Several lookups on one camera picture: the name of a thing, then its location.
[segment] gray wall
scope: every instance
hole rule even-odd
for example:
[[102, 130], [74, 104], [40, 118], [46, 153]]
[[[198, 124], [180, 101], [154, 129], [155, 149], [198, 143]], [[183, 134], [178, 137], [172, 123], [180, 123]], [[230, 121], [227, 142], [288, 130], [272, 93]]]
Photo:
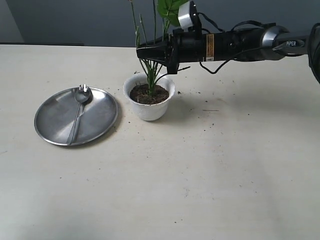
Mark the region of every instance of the gray wall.
[[0, 43], [23, 42], [6, 0], [0, 0]]
[[[144, 16], [149, 35], [153, 29], [152, 1], [133, 1], [137, 12]], [[128, 0], [7, 0], [7, 3], [26, 42], [134, 46]], [[198, 11], [224, 29], [241, 21], [256, 20], [300, 31], [320, 22], [319, 0], [195, 0], [195, 3]]]

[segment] green leaf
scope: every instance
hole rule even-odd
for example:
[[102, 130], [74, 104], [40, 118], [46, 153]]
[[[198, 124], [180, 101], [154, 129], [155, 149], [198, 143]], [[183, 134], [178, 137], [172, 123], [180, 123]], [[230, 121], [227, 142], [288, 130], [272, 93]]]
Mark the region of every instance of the green leaf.
[[188, 1], [189, 0], [158, 0], [158, 13], [162, 18], [168, 19], [173, 26], [180, 27], [178, 19], [179, 7]]

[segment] soil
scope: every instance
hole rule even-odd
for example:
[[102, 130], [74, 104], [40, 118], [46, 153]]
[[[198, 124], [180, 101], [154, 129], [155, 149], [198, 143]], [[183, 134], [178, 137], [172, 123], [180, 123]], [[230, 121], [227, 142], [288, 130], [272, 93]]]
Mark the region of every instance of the soil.
[[139, 104], [159, 104], [169, 97], [169, 92], [162, 86], [156, 85], [154, 87], [154, 95], [148, 95], [148, 84], [141, 84], [135, 86], [130, 92], [130, 98]]

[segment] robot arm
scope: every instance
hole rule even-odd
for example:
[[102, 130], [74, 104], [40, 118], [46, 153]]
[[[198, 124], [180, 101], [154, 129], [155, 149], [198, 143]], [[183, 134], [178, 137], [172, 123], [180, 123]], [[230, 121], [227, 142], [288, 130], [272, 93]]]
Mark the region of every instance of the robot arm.
[[[200, 15], [219, 32], [210, 33], [202, 28]], [[251, 20], [225, 31], [205, 14], [198, 12], [193, 1], [180, 7], [178, 19], [181, 28], [155, 42], [140, 45], [136, 49], [137, 57], [162, 64], [168, 75], [175, 75], [180, 63], [199, 62], [209, 73], [216, 74], [229, 61], [278, 61], [284, 57], [308, 55], [309, 67], [320, 83], [320, 23], [309, 31], [289, 32], [275, 23], [262, 24]], [[237, 30], [248, 24], [254, 27]], [[216, 71], [202, 64], [212, 61], [224, 63]]]

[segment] white pot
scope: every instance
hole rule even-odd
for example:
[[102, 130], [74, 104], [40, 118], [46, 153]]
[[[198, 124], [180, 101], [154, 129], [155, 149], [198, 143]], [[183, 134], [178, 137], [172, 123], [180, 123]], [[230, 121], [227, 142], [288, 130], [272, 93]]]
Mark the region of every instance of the white pot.
[[130, 101], [133, 112], [142, 120], [144, 121], [155, 121], [159, 118], [161, 118], [168, 109], [168, 104], [170, 102], [170, 99], [175, 94], [175, 83], [172, 81], [171, 78], [168, 76], [164, 76], [159, 79], [159, 81], [156, 83], [157, 85], [160, 85], [165, 90], [169, 92], [169, 97], [158, 104], [141, 104], [138, 102], [133, 101], [130, 98], [130, 92], [136, 85], [142, 85], [146, 84], [147, 82], [147, 75], [143, 73], [137, 73], [134, 74], [132, 77], [128, 78], [124, 85], [123, 85], [123, 93], [125, 97]]

